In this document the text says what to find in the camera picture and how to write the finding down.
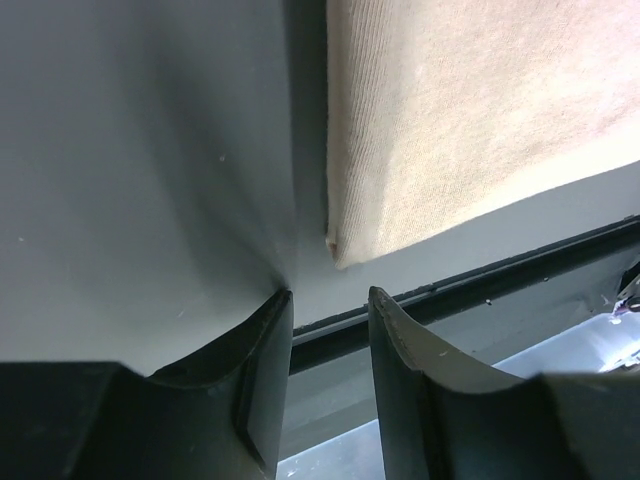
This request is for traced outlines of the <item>beige t shirt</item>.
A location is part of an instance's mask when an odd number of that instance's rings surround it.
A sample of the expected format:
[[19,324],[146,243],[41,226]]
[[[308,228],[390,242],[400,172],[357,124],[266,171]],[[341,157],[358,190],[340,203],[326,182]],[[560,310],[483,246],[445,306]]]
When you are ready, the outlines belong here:
[[330,1],[344,269],[639,158],[635,1]]

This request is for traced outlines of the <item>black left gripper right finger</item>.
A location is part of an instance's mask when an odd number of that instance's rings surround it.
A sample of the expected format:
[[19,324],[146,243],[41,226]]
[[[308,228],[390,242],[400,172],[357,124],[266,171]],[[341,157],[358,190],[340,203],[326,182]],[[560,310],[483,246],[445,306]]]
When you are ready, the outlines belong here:
[[390,479],[635,479],[639,379],[495,369],[369,291],[370,351]]

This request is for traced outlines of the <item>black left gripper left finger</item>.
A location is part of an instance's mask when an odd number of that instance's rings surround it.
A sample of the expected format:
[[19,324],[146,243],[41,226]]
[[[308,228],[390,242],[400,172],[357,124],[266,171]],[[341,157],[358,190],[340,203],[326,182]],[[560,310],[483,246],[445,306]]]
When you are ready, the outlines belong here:
[[150,376],[116,362],[1,367],[5,479],[271,479],[293,296]]

